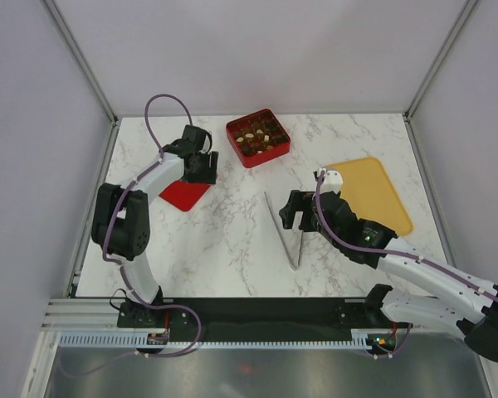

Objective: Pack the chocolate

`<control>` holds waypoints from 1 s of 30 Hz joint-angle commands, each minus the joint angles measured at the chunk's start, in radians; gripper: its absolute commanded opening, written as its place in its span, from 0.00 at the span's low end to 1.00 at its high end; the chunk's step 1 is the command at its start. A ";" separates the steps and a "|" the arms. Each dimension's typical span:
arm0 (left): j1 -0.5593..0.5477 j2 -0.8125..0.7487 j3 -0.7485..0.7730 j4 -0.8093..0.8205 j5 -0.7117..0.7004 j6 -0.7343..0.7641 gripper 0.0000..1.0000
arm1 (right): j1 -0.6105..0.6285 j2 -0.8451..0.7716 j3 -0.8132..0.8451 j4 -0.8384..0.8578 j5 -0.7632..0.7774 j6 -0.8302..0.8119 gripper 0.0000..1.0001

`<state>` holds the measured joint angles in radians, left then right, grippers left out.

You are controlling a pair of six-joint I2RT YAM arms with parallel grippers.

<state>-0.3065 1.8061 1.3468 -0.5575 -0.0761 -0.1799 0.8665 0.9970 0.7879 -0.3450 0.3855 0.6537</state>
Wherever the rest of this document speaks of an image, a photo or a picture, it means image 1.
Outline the red box lid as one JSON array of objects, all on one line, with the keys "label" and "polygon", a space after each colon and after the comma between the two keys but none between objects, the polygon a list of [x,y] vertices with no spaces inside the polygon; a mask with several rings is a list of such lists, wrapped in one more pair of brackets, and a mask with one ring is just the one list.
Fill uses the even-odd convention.
[{"label": "red box lid", "polygon": [[176,181],[166,187],[159,197],[183,212],[190,211],[211,187],[206,183]]}]

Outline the metal tongs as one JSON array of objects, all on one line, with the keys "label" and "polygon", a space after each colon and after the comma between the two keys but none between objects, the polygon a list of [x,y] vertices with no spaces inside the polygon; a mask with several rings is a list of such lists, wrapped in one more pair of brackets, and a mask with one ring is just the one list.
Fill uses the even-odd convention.
[{"label": "metal tongs", "polygon": [[288,202],[289,193],[277,191],[264,191],[266,206],[271,214],[274,227],[281,241],[286,258],[293,271],[300,268],[301,251],[303,243],[302,232],[298,229],[300,225],[300,216],[294,217],[294,224],[291,229],[285,229],[282,225],[282,219],[279,215],[281,210]]}]

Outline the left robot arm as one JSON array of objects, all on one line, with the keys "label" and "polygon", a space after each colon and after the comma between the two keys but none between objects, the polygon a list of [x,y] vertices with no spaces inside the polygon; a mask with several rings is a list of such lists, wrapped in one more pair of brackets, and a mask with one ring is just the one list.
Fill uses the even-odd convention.
[{"label": "left robot arm", "polygon": [[217,181],[219,153],[212,135],[186,125],[181,138],[160,148],[146,168],[122,184],[103,183],[97,191],[91,239],[102,259],[116,265],[136,318],[147,327],[163,320],[163,292],[153,276],[149,245],[151,203],[164,199],[180,211],[191,210]]}]

